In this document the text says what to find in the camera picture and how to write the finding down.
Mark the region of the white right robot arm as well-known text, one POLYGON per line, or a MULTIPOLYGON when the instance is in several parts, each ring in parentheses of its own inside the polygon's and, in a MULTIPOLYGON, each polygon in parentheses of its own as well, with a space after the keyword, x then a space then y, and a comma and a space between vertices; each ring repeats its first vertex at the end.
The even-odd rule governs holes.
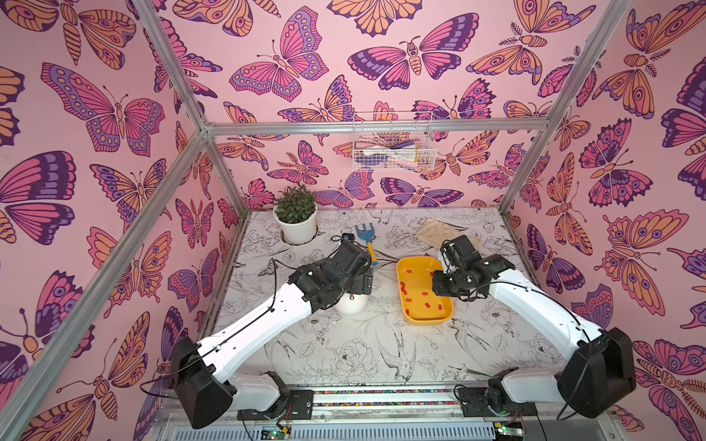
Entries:
POLYGON ((464 235, 442 243, 442 270, 432 290, 460 301, 493 298, 521 315, 557 350, 560 369, 506 369, 487 382, 489 409, 513 413, 522 404, 562 404, 596 418, 637 386, 632 341, 568 310, 535 286, 501 255, 482 257, 464 235))

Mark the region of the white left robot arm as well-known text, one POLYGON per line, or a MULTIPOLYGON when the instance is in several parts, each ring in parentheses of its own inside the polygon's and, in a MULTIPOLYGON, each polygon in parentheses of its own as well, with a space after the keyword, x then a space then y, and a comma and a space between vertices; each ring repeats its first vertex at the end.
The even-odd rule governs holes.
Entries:
POLYGON ((271 299, 224 330, 195 342, 174 345, 170 377, 190 426, 203 429, 229 411, 254 412, 278 419, 290 402, 290 389, 274 371, 241 375, 239 368, 261 347, 291 325, 334 307, 371 270, 367 248, 342 241, 314 263, 298 266, 271 299))

